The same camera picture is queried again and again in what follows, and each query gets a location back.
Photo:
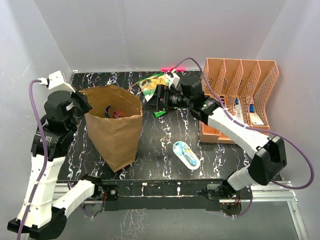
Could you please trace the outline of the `green cassava chips bag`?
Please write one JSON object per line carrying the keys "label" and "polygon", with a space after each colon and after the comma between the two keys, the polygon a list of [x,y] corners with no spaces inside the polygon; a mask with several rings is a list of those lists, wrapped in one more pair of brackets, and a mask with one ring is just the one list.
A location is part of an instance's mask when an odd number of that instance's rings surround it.
{"label": "green cassava chips bag", "polygon": [[169,83],[170,80],[163,73],[158,73],[142,79],[138,82],[138,86],[140,87],[145,100],[148,102],[155,93],[157,85],[168,86]]}

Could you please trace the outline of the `brown paper bag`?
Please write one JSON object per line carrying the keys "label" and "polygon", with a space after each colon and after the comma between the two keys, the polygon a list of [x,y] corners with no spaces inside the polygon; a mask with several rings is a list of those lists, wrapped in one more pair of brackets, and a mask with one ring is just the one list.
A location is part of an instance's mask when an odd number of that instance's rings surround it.
{"label": "brown paper bag", "polygon": [[[140,99],[127,89],[110,84],[83,90],[92,109],[85,114],[87,135],[115,173],[136,159],[143,113]],[[110,118],[105,109],[110,105]],[[113,118],[113,112],[121,118]]]}

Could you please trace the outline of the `blue Burts chips bag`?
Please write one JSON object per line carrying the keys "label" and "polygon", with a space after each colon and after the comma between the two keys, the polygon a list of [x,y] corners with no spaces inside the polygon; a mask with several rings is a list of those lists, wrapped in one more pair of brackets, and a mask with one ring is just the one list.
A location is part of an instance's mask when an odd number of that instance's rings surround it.
{"label": "blue Burts chips bag", "polygon": [[108,105],[106,108],[105,108],[105,111],[104,111],[104,116],[105,118],[110,118],[110,115],[109,115],[109,109],[110,109],[110,105]]}

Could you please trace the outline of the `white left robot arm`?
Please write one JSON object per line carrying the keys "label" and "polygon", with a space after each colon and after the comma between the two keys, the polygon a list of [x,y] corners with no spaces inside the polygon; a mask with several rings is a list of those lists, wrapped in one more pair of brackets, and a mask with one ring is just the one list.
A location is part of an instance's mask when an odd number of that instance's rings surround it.
{"label": "white left robot arm", "polygon": [[31,146],[31,173],[24,203],[7,229],[18,235],[29,234],[35,240],[54,240],[62,234],[71,213],[86,199],[99,199],[104,188],[99,177],[86,174],[62,197],[53,199],[79,120],[92,107],[84,92],[58,90],[48,95],[44,109],[45,116],[37,118]]}

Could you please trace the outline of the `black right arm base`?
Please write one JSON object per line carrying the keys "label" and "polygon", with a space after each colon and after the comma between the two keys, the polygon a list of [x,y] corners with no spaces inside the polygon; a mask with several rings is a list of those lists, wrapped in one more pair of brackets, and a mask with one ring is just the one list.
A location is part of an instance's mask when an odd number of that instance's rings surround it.
{"label": "black right arm base", "polygon": [[243,197],[250,198],[250,192],[246,187],[242,190],[234,190],[228,184],[223,183],[209,183],[197,191],[196,195],[214,201],[231,200],[232,204],[239,204]]}

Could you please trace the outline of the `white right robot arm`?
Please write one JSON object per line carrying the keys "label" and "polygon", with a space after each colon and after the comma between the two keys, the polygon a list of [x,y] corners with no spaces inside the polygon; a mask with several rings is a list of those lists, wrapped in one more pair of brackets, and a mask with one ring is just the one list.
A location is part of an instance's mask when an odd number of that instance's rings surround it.
{"label": "white right robot arm", "polygon": [[243,188],[268,185],[287,165],[285,142],[281,137],[269,137],[242,123],[237,124],[237,119],[217,100],[205,95],[200,82],[182,84],[181,90],[158,84],[142,107],[151,112],[168,112],[174,108],[189,109],[194,118],[222,132],[251,158],[248,166],[234,171],[218,187],[209,190],[210,195],[233,199]]}

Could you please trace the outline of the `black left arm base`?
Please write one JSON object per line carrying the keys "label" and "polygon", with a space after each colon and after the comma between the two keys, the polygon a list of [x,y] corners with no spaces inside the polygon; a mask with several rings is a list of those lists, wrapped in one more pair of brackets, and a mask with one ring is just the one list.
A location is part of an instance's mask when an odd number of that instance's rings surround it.
{"label": "black left arm base", "polygon": [[93,176],[91,174],[85,174],[80,178],[81,181],[87,181],[94,185],[93,194],[87,199],[90,200],[101,200],[106,201],[116,201],[119,198],[119,187],[114,184],[103,184],[103,181],[98,176]]}

